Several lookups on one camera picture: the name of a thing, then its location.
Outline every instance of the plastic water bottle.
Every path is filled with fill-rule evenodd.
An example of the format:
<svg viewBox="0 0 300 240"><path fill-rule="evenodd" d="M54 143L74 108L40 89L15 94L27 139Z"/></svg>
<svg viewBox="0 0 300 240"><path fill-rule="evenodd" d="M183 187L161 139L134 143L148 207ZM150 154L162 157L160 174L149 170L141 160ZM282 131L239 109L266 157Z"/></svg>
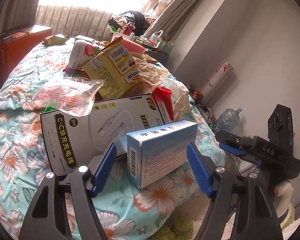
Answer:
<svg viewBox="0 0 300 240"><path fill-rule="evenodd" d="M217 120L216 130L231 132L241 121L239 116L241 111L241 107L236 111L231 108L226 109Z"/></svg>

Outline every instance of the black circle label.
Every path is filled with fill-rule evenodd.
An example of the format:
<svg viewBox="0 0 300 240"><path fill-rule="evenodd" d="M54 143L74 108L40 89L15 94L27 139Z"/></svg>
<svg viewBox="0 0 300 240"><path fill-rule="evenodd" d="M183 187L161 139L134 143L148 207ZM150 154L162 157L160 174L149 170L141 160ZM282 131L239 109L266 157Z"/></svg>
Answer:
<svg viewBox="0 0 300 240"><path fill-rule="evenodd" d="M78 120L75 119L75 118L71 118L70 121L69 121L69 124L72 126L72 127L75 127L78 125Z"/></svg>

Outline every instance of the bottle lid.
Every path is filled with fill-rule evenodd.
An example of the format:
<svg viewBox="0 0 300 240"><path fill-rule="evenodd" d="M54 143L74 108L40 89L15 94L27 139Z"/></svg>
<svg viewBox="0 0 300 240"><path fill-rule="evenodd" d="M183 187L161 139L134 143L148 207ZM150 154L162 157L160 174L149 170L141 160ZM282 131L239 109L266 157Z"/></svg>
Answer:
<svg viewBox="0 0 300 240"><path fill-rule="evenodd" d="M242 111L242 108L239 107L239 108L237 109L237 111L235 111L235 112L236 112L237 114L239 114L241 111Z"/></svg>

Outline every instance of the medicine box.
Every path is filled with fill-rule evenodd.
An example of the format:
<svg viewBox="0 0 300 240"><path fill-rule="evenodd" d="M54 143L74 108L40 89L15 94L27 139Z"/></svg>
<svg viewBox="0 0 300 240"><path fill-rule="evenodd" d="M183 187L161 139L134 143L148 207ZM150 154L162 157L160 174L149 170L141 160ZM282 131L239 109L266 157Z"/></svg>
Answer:
<svg viewBox="0 0 300 240"><path fill-rule="evenodd" d="M112 143L117 155L127 152L127 133L171 123L160 94L96 102L89 115L74 117L59 110L41 114L43 140L56 175L88 165Z"/></svg>
<svg viewBox="0 0 300 240"><path fill-rule="evenodd" d="M136 187L146 187L185 163L197 126L183 120L128 133L128 168Z"/></svg>

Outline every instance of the green basket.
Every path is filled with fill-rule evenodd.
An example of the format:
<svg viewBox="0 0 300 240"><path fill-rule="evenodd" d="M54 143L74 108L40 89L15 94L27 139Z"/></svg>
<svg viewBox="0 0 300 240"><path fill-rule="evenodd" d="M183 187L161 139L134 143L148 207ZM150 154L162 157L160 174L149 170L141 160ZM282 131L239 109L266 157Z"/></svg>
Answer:
<svg viewBox="0 0 300 240"><path fill-rule="evenodd" d="M158 42L157 49L161 50L164 53L169 54L173 49L173 45L171 45L171 44L167 43L166 41L162 40L162 41Z"/></svg>

